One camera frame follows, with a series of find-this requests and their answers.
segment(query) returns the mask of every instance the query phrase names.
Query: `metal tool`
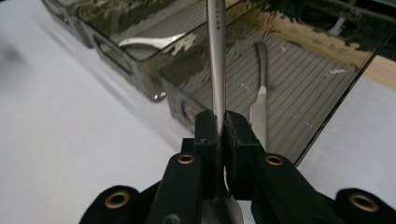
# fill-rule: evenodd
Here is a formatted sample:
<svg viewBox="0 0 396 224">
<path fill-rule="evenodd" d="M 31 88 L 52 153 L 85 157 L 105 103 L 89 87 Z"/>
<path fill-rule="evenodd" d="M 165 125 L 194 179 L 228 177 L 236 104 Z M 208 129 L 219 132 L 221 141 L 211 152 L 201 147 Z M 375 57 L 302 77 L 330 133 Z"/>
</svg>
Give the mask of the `metal tool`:
<svg viewBox="0 0 396 224">
<path fill-rule="evenodd" d="M 225 2 L 207 0 L 212 105 L 221 135 L 225 112 Z"/>
<path fill-rule="evenodd" d="M 253 132 L 259 139 L 262 147 L 267 144 L 267 73 L 268 73 L 268 49 L 263 42 L 256 43 L 256 50 L 260 62 L 260 88 L 256 102 L 250 107 L 250 123 Z"/>
<path fill-rule="evenodd" d="M 173 35 L 164 38 L 132 37 L 122 40 L 119 43 L 119 47 L 124 48 L 135 44 L 141 44 L 141 45 L 150 45 L 156 49 L 163 49 L 166 46 L 170 45 L 171 43 L 180 39 L 183 35 L 184 33 L 180 35 Z"/>
<path fill-rule="evenodd" d="M 216 118 L 219 136 L 219 154 L 222 154 L 222 129 L 226 106 L 225 99 L 225 1 L 207 0 L 207 25 L 209 36 L 209 55 L 212 79 L 212 105 Z M 218 164 L 223 164 L 222 158 L 217 158 Z M 228 195 L 224 185 L 224 173 L 221 167 L 217 167 L 215 174 L 215 188 L 218 197 L 216 200 L 204 201 L 203 221 L 210 223 L 243 223 L 242 210 L 233 196 Z"/>
</svg>

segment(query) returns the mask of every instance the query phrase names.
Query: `tinted plastic tray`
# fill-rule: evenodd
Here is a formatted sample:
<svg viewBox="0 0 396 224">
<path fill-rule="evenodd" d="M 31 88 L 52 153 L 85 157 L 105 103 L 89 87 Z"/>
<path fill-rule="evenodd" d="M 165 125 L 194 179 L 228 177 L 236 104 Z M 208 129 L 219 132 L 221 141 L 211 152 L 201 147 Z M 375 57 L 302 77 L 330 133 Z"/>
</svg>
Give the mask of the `tinted plastic tray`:
<svg viewBox="0 0 396 224">
<path fill-rule="evenodd" d="M 236 3 L 227 1 L 227 7 Z M 119 48 L 119 43 L 131 37 L 186 34 L 179 45 L 192 45 L 188 32 L 205 22 L 206 4 L 201 0 L 98 1 L 80 7 L 78 17 L 100 57 L 157 102 L 165 96 L 160 69 L 170 63 L 174 55 L 169 48 L 161 50 L 149 45 Z"/>
<path fill-rule="evenodd" d="M 62 27 L 76 37 L 87 48 L 92 49 L 93 45 L 81 27 L 76 16 L 78 6 L 91 0 L 42 0 L 51 17 Z"/>
<path fill-rule="evenodd" d="M 343 32 L 330 35 L 339 18 L 346 19 Z M 227 110 L 249 120 L 260 87 L 254 46 L 265 43 L 266 150 L 297 164 L 394 29 L 393 19 L 339 1 L 261 1 L 227 26 Z M 212 108 L 207 41 L 162 75 L 172 115 L 193 131 L 195 115 Z"/>
</svg>

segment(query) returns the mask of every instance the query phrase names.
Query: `white table surface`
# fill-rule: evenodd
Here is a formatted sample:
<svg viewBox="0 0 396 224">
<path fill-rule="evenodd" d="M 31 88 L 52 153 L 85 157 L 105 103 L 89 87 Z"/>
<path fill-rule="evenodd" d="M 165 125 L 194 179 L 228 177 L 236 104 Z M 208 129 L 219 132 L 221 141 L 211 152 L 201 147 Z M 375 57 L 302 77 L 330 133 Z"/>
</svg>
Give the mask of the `white table surface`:
<svg viewBox="0 0 396 224">
<path fill-rule="evenodd" d="M 299 170 L 332 198 L 353 187 L 396 207 L 395 124 L 396 91 L 363 77 Z M 78 223 L 103 190 L 160 180 L 183 137 L 166 101 L 149 102 L 40 1 L 0 3 L 0 223 Z"/>
</svg>

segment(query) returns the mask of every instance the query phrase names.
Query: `tray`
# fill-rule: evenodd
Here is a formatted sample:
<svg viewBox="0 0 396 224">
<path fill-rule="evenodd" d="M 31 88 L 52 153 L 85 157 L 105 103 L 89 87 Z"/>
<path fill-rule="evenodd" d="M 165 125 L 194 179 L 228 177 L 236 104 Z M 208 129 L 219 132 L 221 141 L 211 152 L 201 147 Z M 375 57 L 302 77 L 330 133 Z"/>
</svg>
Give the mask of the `tray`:
<svg viewBox="0 0 396 224">
<path fill-rule="evenodd" d="M 41 0 L 51 17 L 87 48 L 93 45 L 76 16 L 78 6 L 91 0 Z"/>
<path fill-rule="evenodd" d="M 249 120 L 259 85 L 254 48 L 268 48 L 267 146 L 298 164 L 395 29 L 395 20 L 330 0 L 257 1 L 227 26 L 226 108 Z M 330 35 L 339 18 L 344 31 Z M 212 108 L 207 41 L 162 70 L 172 115 L 192 132 Z"/>
<path fill-rule="evenodd" d="M 238 1 L 226 2 L 227 7 L 233 7 Z M 195 38 L 189 31 L 205 22 L 206 4 L 202 0 L 98 1 L 80 7 L 77 14 L 101 59 L 151 101 L 158 102 L 166 95 L 160 70 L 172 62 L 174 55 L 169 48 L 156 49 L 148 45 L 120 48 L 119 43 L 131 37 L 185 34 L 177 43 L 184 48 L 192 46 Z"/>
</svg>

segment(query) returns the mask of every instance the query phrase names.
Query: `wooden surface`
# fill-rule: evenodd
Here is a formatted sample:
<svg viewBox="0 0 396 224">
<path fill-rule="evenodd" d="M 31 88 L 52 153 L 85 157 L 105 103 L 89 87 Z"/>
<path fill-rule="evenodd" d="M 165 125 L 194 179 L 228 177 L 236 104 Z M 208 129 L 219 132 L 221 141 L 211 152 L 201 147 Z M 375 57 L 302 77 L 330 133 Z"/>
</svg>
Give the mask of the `wooden surface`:
<svg viewBox="0 0 396 224">
<path fill-rule="evenodd" d="M 363 75 L 396 90 L 396 62 L 392 60 L 376 56 Z"/>
</svg>

